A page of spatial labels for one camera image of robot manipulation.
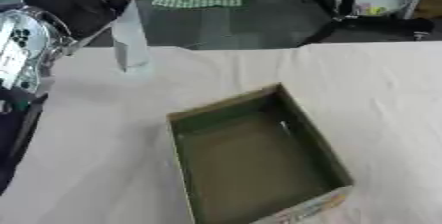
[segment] white table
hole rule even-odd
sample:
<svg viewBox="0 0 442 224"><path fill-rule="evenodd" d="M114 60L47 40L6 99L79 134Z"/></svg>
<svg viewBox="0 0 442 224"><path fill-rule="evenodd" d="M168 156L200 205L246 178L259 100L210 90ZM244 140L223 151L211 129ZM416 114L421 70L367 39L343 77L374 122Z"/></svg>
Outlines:
<svg viewBox="0 0 442 224"><path fill-rule="evenodd" d="M356 179L340 208L304 223L442 219L442 43L299 50L152 49L148 79L84 49L58 82L0 223L190 223L165 115L283 82Z"/></svg>

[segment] open cardboard box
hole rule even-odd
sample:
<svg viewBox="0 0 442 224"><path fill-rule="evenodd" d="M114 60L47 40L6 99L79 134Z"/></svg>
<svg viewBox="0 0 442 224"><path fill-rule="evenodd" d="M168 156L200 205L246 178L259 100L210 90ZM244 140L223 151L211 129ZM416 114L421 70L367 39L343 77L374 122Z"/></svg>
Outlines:
<svg viewBox="0 0 442 224"><path fill-rule="evenodd" d="M169 122L197 224L290 223L341 204L352 188L282 85Z"/></svg>

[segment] gray floor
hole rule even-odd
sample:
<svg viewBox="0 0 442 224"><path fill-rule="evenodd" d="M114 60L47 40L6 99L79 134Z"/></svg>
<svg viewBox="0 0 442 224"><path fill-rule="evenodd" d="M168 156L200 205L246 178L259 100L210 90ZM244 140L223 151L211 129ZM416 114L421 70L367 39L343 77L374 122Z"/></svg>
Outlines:
<svg viewBox="0 0 442 224"><path fill-rule="evenodd" d="M244 0L235 8L170 9L139 0L146 37L152 46L194 50L293 48L328 20L313 2ZM428 39L442 40L442 21ZM111 45L110 34L97 46ZM409 41L410 37L340 31L325 42Z"/></svg>

